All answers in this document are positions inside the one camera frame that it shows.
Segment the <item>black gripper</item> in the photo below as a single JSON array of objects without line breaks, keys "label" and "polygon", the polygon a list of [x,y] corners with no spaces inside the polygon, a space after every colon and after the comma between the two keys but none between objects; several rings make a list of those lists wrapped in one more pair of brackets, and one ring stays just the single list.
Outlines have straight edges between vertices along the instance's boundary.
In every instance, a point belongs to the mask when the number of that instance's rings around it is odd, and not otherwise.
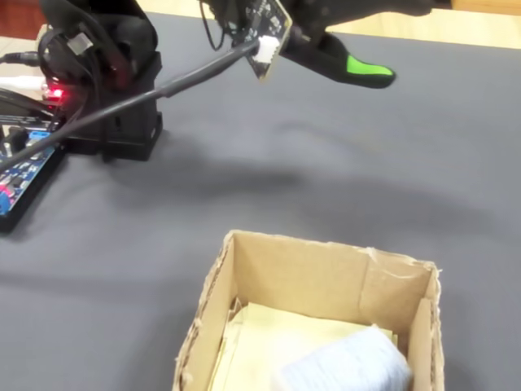
[{"label": "black gripper", "polygon": [[326,29],[384,12],[423,16],[436,8],[452,7],[451,1],[432,0],[297,0],[282,4],[298,27],[292,29],[282,57],[332,81],[371,89],[389,87],[396,73],[359,60]]}]

